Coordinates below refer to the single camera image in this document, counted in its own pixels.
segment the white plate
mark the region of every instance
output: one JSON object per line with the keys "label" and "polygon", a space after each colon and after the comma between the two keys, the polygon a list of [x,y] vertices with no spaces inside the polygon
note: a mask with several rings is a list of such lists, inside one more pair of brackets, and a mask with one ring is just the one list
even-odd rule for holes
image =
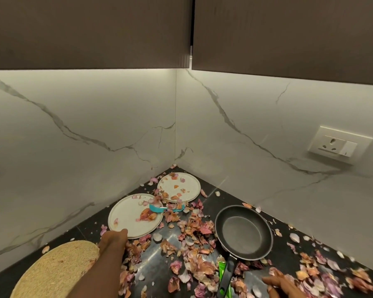
{"label": "white plate", "polygon": [[159,191],[164,190],[164,192],[167,192],[169,194],[168,200],[174,203],[177,201],[172,201],[171,197],[177,195],[177,193],[182,194],[179,199],[183,202],[189,202],[196,199],[200,194],[199,180],[193,175],[185,172],[176,172],[176,174],[178,174],[177,180],[172,180],[170,175],[162,178],[157,184]]}
{"label": "white plate", "polygon": [[[121,199],[116,203],[116,205],[113,206],[108,216],[109,229],[114,231],[127,229],[129,239],[140,238],[141,236],[151,233],[156,229],[163,219],[163,213],[158,213],[156,219],[151,222],[144,220],[137,222],[136,219],[139,219],[141,212],[145,208],[149,208],[149,205],[143,206],[139,205],[138,203],[140,201],[148,202],[149,199],[154,198],[153,195],[147,193],[137,194],[137,196],[138,198],[136,199],[132,198],[133,195],[129,195],[124,199]],[[116,218],[118,219],[118,225],[115,227],[113,222]]]}

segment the hand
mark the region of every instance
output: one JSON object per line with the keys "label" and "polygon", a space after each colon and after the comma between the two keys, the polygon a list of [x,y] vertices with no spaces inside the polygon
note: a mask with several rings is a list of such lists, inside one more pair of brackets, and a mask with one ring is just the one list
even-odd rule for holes
{"label": "hand", "polygon": [[124,252],[127,243],[127,229],[122,231],[106,231],[98,244],[99,254],[101,255],[110,245],[117,245],[120,251]]}
{"label": "hand", "polygon": [[289,296],[289,298],[306,298],[305,294],[300,291],[294,283],[290,282],[284,277],[268,276],[263,277],[263,282],[268,285],[267,291],[269,298],[280,298],[277,289],[274,286],[281,288],[281,290]]}

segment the cabinet door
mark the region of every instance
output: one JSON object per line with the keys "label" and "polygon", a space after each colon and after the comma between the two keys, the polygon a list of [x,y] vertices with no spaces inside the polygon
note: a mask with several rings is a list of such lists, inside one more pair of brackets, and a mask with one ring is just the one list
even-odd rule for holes
{"label": "cabinet door", "polygon": [[196,0],[192,68],[373,84],[373,0]]}
{"label": "cabinet door", "polygon": [[192,0],[0,0],[0,69],[182,68]]}

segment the black countertop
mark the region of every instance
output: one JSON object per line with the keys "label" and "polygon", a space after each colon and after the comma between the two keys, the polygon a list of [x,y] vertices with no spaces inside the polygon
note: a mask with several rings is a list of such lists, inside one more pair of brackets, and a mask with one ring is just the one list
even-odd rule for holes
{"label": "black countertop", "polygon": [[[170,172],[184,172],[183,169],[176,167],[175,169],[166,170],[166,173],[169,174]],[[207,220],[215,220],[217,213],[224,207],[229,205],[241,205],[242,201],[237,199],[236,197],[219,190],[215,186],[199,179],[202,189],[206,192],[209,196],[207,199],[199,195],[198,198],[203,202],[204,209],[203,212],[205,215],[210,215],[210,217],[206,218]],[[139,187],[136,190],[132,191],[129,195],[136,194],[136,193],[143,193],[143,192],[152,192],[155,188],[155,184],[153,186],[145,186]],[[217,197],[215,195],[215,191],[220,192],[220,196]],[[95,215],[91,216],[87,220],[83,221],[76,227],[68,230],[55,240],[48,243],[50,249],[53,249],[61,244],[64,244],[70,241],[72,238],[75,240],[89,240],[93,243],[98,243],[100,241],[100,232],[101,232],[101,225],[108,224],[108,215],[112,206],[116,204],[118,201],[114,202],[113,204],[107,206],[106,208],[102,209]],[[268,222],[272,222],[270,227],[275,230],[279,229],[282,233],[282,237],[274,236],[274,245],[273,249],[270,254],[266,257],[272,261],[274,267],[278,270],[282,271],[284,274],[291,274],[295,277],[295,272],[299,270],[300,259],[299,255],[295,255],[290,247],[287,245],[287,242],[292,243],[289,238],[290,233],[296,233],[300,236],[300,244],[294,243],[297,249],[297,252],[305,252],[308,255],[314,255],[315,249],[319,249],[322,255],[325,258],[329,258],[334,260],[338,263],[340,268],[353,268],[357,269],[359,267],[364,268],[363,265],[359,264],[358,262],[352,263],[347,257],[341,259],[337,255],[337,251],[327,247],[324,244],[315,243],[315,247],[313,247],[313,242],[303,240],[302,232],[298,230],[290,230],[289,226],[272,216],[261,212],[260,213]],[[180,212],[181,220],[188,220],[190,213],[185,214]],[[168,224],[165,222],[165,226],[162,229],[157,229],[155,232],[159,232],[163,239],[168,239],[169,242],[177,247],[181,247],[181,243],[178,241],[178,235],[181,234],[180,229],[178,226],[175,226],[173,229],[168,228]],[[0,272],[0,298],[8,298],[11,295],[11,291],[14,288],[17,281],[23,275],[23,273],[42,255],[41,249],[33,252],[32,254],[26,256],[22,260],[18,261],[14,265],[10,266],[6,270]],[[228,254],[224,252],[221,248],[221,245],[217,245],[216,249],[210,255],[207,255],[208,260],[216,261],[219,255],[223,255],[225,258],[228,257]],[[141,257],[142,262],[138,264],[138,272],[136,274],[136,282],[131,288],[132,295],[131,297],[140,297],[141,290],[144,285],[147,285],[147,295],[148,297],[156,297],[156,298],[164,298],[164,297],[190,297],[194,295],[193,289],[197,286],[197,281],[194,280],[191,291],[187,291],[187,286],[185,284],[180,283],[181,291],[175,292],[170,294],[167,291],[167,285],[169,280],[172,276],[174,276],[173,272],[169,268],[169,264],[174,261],[170,258],[166,258],[160,249],[160,243],[155,243],[152,241],[149,248],[143,252]],[[262,292],[263,297],[268,297],[266,292],[266,285],[261,281],[262,276],[267,276],[269,272],[269,266],[264,266],[263,269],[250,269],[249,271],[245,272],[245,283],[249,290],[251,290],[253,285],[256,285],[259,290]],[[138,276],[139,274],[143,274],[145,276],[145,280],[139,281]],[[351,273],[341,273],[336,272],[335,275],[340,278],[340,284],[345,282],[345,276],[348,274],[351,276]],[[368,271],[369,276],[373,280],[373,271]],[[372,296],[373,294],[363,294],[357,291],[353,291],[348,287],[343,287],[343,297],[348,298],[362,298]]]}

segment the frying pan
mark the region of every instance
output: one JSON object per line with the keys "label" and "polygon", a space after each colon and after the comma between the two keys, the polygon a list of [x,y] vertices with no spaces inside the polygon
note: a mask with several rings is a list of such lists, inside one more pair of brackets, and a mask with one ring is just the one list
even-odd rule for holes
{"label": "frying pan", "polygon": [[222,247],[230,253],[217,291],[224,298],[237,265],[237,260],[259,260],[268,255],[274,242],[268,223],[256,211],[232,205],[222,209],[215,221]]}

